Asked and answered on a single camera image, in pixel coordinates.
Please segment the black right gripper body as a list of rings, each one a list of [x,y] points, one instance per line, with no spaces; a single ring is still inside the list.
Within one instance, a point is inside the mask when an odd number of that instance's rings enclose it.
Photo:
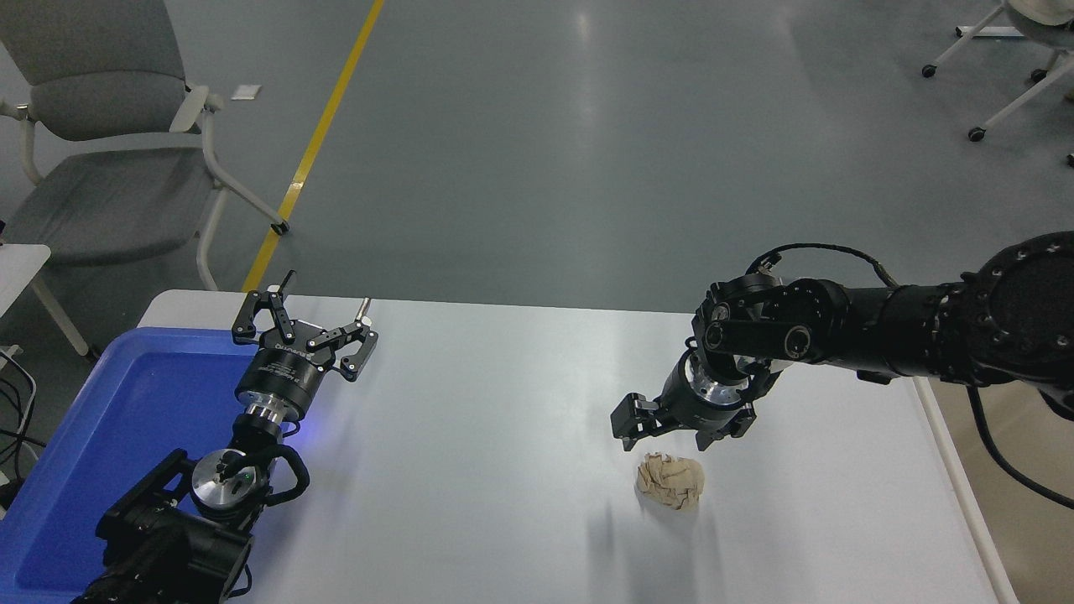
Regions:
[[[717,430],[748,403],[735,383],[715,382],[694,357],[682,357],[664,383],[661,400],[682,427]]]

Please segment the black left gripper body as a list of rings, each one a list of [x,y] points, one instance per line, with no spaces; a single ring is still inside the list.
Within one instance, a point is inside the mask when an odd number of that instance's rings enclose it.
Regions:
[[[335,360],[332,349],[311,351],[308,344],[326,329],[313,323],[293,323],[295,340],[288,343],[280,329],[268,329],[258,339],[258,351],[235,388],[242,404],[266,398],[284,402],[285,417],[304,418],[313,405],[326,370]]]

